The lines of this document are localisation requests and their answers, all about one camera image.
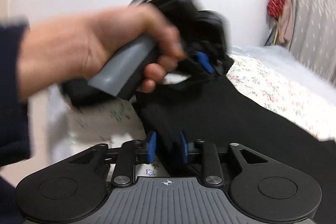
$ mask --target gray curtain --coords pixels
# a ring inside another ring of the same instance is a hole
[[[294,57],[336,86],[336,0],[292,0]]]

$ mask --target pink cloth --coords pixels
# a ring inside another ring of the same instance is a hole
[[[282,17],[278,22],[279,43],[283,44],[293,36],[293,5],[291,0],[286,0],[282,11]]]

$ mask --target white floral sheet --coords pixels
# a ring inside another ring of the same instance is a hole
[[[267,68],[257,59],[231,56],[235,62],[227,78],[243,95],[273,111],[319,140],[336,135],[336,107],[304,86],[288,80]],[[169,75],[166,82],[179,82],[182,76]],[[119,147],[125,141],[144,139],[141,121],[128,101],[116,99],[94,108],[67,110],[70,154],[97,143]],[[138,176],[168,176],[158,159],[150,165],[139,165]]]

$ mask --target hand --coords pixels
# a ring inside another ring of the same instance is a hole
[[[143,92],[176,68],[184,58],[179,32],[152,5],[111,9],[103,12],[58,18],[27,30],[17,60],[20,96],[74,77],[97,74],[112,54],[140,34],[149,33],[165,53],[157,63],[145,67]]]

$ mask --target gray ribbed plate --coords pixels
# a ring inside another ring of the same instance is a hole
[[[76,224],[261,224],[239,212],[223,191],[196,178],[140,177],[112,191],[106,203]],[[314,224],[311,220],[300,224]]]

